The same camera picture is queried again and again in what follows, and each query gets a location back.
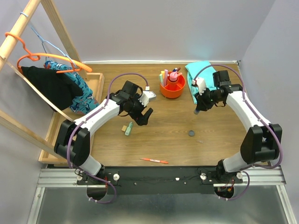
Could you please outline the small green correction bottle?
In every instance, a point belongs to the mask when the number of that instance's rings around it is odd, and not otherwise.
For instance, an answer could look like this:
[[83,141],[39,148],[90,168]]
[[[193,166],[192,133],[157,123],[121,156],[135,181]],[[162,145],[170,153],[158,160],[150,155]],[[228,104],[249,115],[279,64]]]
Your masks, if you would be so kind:
[[129,136],[131,134],[132,127],[133,127],[133,122],[130,122],[125,131],[126,136]]

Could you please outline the grey round cap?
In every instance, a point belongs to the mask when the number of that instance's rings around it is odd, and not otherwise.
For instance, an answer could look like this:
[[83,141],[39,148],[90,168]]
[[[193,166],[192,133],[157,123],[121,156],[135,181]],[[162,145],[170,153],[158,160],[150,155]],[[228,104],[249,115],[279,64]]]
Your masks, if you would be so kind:
[[193,130],[188,131],[188,136],[194,137],[195,136],[195,132]]

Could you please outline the green highlighter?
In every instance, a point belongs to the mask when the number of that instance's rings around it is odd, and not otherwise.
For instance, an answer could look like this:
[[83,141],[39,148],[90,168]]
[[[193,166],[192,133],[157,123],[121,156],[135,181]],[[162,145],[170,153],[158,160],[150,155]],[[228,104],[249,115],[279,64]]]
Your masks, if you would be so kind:
[[160,84],[161,84],[162,86],[164,86],[164,77],[163,77],[163,74],[162,74],[162,73],[159,74],[159,81],[160,81]]

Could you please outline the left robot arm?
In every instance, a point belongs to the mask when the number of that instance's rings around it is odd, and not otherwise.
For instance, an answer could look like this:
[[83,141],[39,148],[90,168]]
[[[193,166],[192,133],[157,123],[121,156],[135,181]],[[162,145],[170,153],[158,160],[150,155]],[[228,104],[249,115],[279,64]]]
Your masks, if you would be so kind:
[[147,125],[153,109],[143,110],[156,95],[149,87],[126,81],[121,90],[109,92],[107,98],[94,110],[74,121],[65,120],[59,129],[54,151],[75,167],[86,171],[93,184],[103,181],[103,165],[91,156],[91,137],[107,121],[126,112],[137,125]]

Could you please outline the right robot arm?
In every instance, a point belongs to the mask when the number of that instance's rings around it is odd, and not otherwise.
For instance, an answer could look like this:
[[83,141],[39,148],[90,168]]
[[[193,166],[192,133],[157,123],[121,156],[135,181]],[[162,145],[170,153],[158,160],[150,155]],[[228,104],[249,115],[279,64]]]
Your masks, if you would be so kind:
[[221,183],[227,182],[240,171],[252,166],[272,169],[274,166],[265,162],[282,161],[282,127],[268,121],[250,102],[240,84],[232,84],[228,71],[213,73],[215,90],[206,86],[203,78],[196,76],[192,86],[198,89],[194,95],[197,101],[195,114],[210,110],[219,102],[229,106],[243,124],[246,135],[240,146],[240,151],[233,156],[220,160],[215,168],[215,179]]

